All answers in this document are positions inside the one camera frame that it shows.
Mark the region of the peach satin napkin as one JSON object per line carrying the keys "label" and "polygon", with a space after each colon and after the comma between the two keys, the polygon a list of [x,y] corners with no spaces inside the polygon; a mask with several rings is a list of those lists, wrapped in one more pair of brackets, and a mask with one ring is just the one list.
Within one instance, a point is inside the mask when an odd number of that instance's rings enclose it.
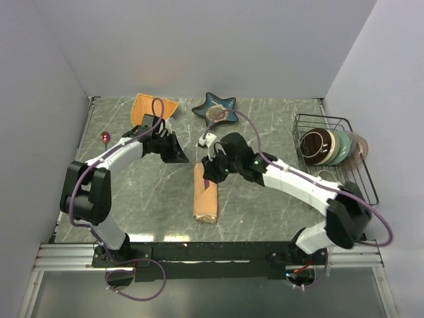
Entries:
{"label": "peach satin napkin", "polygon": [[204,188],[203,165],[197,163],[193,170],[193,218],[205,223],[216,223],[218,218],[218,187],[209,182]]}

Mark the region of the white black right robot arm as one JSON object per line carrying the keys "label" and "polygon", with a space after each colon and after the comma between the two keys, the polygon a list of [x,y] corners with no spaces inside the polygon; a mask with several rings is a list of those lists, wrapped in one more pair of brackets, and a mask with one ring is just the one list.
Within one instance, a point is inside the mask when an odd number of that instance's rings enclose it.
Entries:
{"label": "white black right robot arm", "polygon": [[287,243],[282,258],[290,264],[305,264],[316,252],[333,246],[352,249],[370,222],[370,210],[361,205],[363,196],[355,183],[328,182],[273,155],[254,152],[237,132],[222,139],[208,133],[198,144],[207,149],[201,160],[205,180],[218,184],[229,174],[238,174],[248,182],[280,190],[325,217],[323,222],[298,230]]}

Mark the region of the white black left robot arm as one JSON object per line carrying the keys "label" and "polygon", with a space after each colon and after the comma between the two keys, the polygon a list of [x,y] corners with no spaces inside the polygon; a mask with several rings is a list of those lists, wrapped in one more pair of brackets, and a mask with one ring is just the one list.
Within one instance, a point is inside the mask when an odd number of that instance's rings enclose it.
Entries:
{"label": "white black left robot arm", "polygon": [[188,163],[172,120],[145,115],[110,149],[85,162],[73,161],[66,171],[60,210],[75,227],[83,227],[103,245],[108,259],[124,266],[131,258],[131,243],[110,214],[111,181],[124,168],[147,154],[158,154],[166,164]]}

